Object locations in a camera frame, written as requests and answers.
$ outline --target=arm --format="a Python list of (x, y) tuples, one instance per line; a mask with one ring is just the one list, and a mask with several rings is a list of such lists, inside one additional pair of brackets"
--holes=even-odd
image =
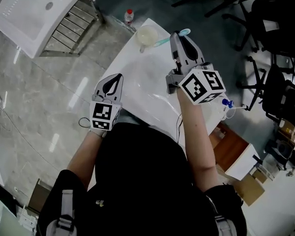
[(100, 136), (89, 132), (67, 167), (68, 170), (78, 176), (86, 189), (92, 178), (95, 159), (101, 143), (102, 138)]
[(181, 89), (177, 89), (177, 96), (183, 119), (187, 160), (196, 186), (205, 192), (218, 186), (219, 182), (202, 108), (200, 105), (193, 105)]

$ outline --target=blue toothbrush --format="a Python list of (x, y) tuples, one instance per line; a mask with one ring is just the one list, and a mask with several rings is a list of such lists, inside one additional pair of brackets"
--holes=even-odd
[[(186, 36), (186, 35), (188, 35), (190, 32), (191, 32), (190, 29), (183, 29), (183, 30), (180, 31), (180, 33), (178, 33), (178, 35), (179, 35), (180, 37), (182, 37), (182, 36)], [(159, 40), (159, 41), (157, 41), (157, 42), (155, 43), (154, 47), (157, 47), (157, 46), (160, 46), (160, 45), (162, 45), (162, 44), (165, 44), (165, 43), (168, 42), (168, 41), (169, 41), (169, 38), (165, 38), (165, 39)]]

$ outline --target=metal frame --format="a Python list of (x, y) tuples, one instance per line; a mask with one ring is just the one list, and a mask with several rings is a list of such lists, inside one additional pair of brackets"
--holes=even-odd
[[(82, 18), (81, 16), (77, 15), (72, 11), (72, 9), (77, 9), (81, 11), (82, 13), (86, 14), (88, 17), (92, 18), (92, 20), (87, 21), (86, 19)], [(81, 25), (78, 25), (77, 23), (71, 21), (67, 16), (74, 16), (78, 18), (81, 22), (84, 24), (87, 24), (87, 27), (82, 27)], [(85, 37), (89, 29), (93, 26), (93, 24), (99, 20), (100, 23), (105, 23), (103, 15), (101, 14), (97, 4), (96, 0), (78, 0), (74, 6), (68, 11), (67, 15), (63, 18), (63, 20), (60, 22), (60, 24), (57, 26), (55, 31), (53, 32), (52, 36), (50, 37), (49, 41), (51, 39), (55, 40), (56, 42), (60, 43), (62, 46), (68, 49), (68, 52), (65, 51), (52, 51), (52, 50), (43, 50), (43, 52), (40, 54), (40, 57), (78, 57), (80, 53), (75, 53), (76, 49), (78, 48), (79, 44), (81, 43), (82, 39)], [(70, 24), (74, 25), (76, 28), (79, 28), (82, 30), (82, 34), (78, 34), (74, 29), (70, 29), (70, 27), (65, 26), (62, 22), (68, 21)], [(67, 31), (70, 32), (70, 34), (74, 34), (78, 36), (78, 39), (75, 41), (70, 36), (66, 35), (63, 32), (60, 32), (58, 30), (58, 27), (64, 27)], [(66, 41), (61, 41), (59, 38), (55, 36), (55, 33), (60, 34), (62, 38), (65, 38)], [(72, 42), (72, 47), (68, 45), (67, 42)]]

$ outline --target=chair wheel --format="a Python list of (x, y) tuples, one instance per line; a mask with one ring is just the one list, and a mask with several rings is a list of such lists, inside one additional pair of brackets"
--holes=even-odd
[(251, 56), (247, 57), (247, 60), (250, 62), (254, 61), (254, 59)]
[(242, 48), (241, 48), (240, 46), (238, 46), (238, 45), (235, 45), (235, 46), (234, 46), (234, 49), (235, 49), (236, 51), (238, 51), (238, 52), (240, 52), (240, 51), (242, 50)]
[(240, 81), (236, 81), (236, 87), (241, 88), (242, 87), (242, 83)]

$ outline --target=water bottle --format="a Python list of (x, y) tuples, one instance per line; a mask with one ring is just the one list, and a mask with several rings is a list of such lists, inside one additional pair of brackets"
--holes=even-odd
[(127, 10), (126, 13), (124, 14), (124, 22), (125, 24), (129, 25), (132, 23), (134, 18), (134, 13), (131, 9)]

